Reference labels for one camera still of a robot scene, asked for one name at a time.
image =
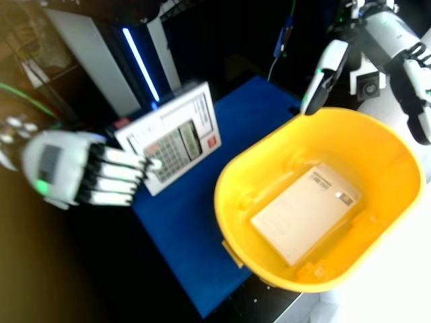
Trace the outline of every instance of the yellow bin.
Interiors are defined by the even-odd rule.
[[[346,214],[294,266],[251,218],[314,165],[324,162],[362,192]],[[407,145],[383,123],[351,110],[298,116],[234,158],[215,189],[223,242],[239,266],[292,291],[328,291],[344,281],[419,199],[425,177]]]

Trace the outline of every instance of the green cable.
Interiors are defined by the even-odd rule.
[[[296,7],[296,0],[294,0],[292,4],[292,9],[290,10],[290,15],[293,16],[295,13],[295,7]]]
[[[14,88],[13,86],[4,84],[0,82],[0,89],[5,89],[9,92],[12,92],[13,94],[16,94],[17,96],[26,99],[27,101],[29,101],[31,104],[33,104],[35,107],[37,107],[38,109],[42,110],[43,112],[45,112],[46,114],[58,119],[59,117],[52,112],[51,110],[49,110],[48,108],[46,108],[43,104],[41,104],[39,101],[36,101],[34,98],[32,98],[31,96],[25,94],[24,92],[20,91],[19,89]]]

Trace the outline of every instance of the table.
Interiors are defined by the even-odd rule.
[[[222,146],[159,195],[144,188],[133,210],[204,318],[251,275],[223,249],[213,192],[224,166],[291,119],[300,101],[254,77],[214,106]]]

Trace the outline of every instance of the calculator screen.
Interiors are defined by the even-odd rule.
[[[160,182],[169,179],[202,154],[201,144],[192,120],[180,125],[149,147],[145,156],[162,162],[162,169],[154,172]]]

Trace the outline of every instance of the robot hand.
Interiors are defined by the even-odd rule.
[[[45,131],[24,148],[24,174],[46,202],[62,209],[80,203],[128,206],[147,172],[161,162],[105,143],[94,133]]]
[[[375,71],[391,78],[391,89],[404,113],[409,116],[408,126],[412,135],[418,143],[429,145],[431,51],[420,42],[406,23],[395,15],[393,2],[368,1],[365,4],[364,0],[357,0],[347,3],[345,11],[350,10],[350,18],[346,19],[346,30],[349,35],[341,35],[340,38],[349,38],[349,41],[356,42],[363,52],[362,56],[369,59],[368,64],[374,65]],[[349,47],[347,41],[333,40],[325,49],[304,96],[301,113],[313,114],[325,103],[341,74]],[[355,86],[358,87],[360,77],[366,75],[355,72]],[[382,84],[385,86],[385,81],[379,80],[374,84],[373,91],[382,88]],[[351,90],[351,93],[362,91]]]

